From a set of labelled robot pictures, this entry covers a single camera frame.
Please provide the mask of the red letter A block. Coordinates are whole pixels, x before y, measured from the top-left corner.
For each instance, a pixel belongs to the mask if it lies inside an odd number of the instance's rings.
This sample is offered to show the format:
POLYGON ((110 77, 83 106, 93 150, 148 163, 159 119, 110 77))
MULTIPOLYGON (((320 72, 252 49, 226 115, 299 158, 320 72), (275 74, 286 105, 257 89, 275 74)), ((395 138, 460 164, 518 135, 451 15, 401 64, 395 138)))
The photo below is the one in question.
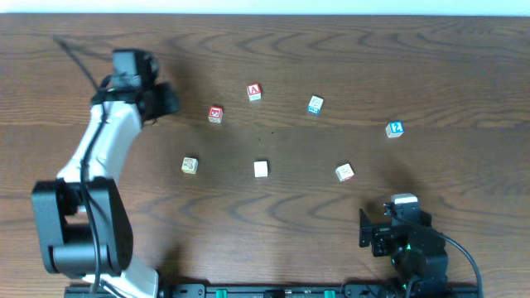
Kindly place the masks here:
POLYGON ((259 83, 247 85, 246 90, 250 101, 259 100, 262 98, 262 89, 259 83))

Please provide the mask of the blue number 2 block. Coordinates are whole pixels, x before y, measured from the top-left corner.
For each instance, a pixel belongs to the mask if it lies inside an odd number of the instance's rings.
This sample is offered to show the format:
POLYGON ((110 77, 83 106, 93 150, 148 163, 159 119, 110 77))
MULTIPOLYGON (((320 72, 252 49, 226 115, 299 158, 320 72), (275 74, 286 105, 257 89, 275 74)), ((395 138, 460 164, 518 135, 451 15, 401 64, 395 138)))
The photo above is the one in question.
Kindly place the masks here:
POLYGON ((400 137, 404 133, 404 126, 401 121, 390 122, 385 127, 388 138, 400 137))

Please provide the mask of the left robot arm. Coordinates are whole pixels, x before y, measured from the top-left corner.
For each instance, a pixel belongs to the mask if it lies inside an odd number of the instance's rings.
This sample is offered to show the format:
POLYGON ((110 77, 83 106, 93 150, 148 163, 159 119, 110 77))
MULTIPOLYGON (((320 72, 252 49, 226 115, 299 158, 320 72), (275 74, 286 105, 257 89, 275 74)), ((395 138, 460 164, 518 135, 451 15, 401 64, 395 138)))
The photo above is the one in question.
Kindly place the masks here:
POLYGON ((97 85, 88 127, 54 180, 31 193, 41 258, 52 274, 81 278, 89 294, 156 297, 157 271, 133 253, 133 230, 118 192, 130 146, 146 122, 179 109, 159 64, 144 50, 115 50, 113 72, 97 85))

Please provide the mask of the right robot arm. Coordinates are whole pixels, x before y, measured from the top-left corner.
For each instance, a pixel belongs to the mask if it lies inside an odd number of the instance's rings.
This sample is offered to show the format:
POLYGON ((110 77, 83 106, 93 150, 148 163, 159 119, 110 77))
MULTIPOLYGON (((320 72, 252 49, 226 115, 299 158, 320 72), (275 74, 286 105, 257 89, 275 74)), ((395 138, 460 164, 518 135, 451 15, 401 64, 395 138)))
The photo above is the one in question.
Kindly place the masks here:
POLYGON ((447 284, 446 241, 436 235, 431 216, 417 202, 387 203, 387 223, 374 223, 359 211, 359 246, 374 257, 389 257, 398 277, 387 282, 380 297, 426 297, 447 284))

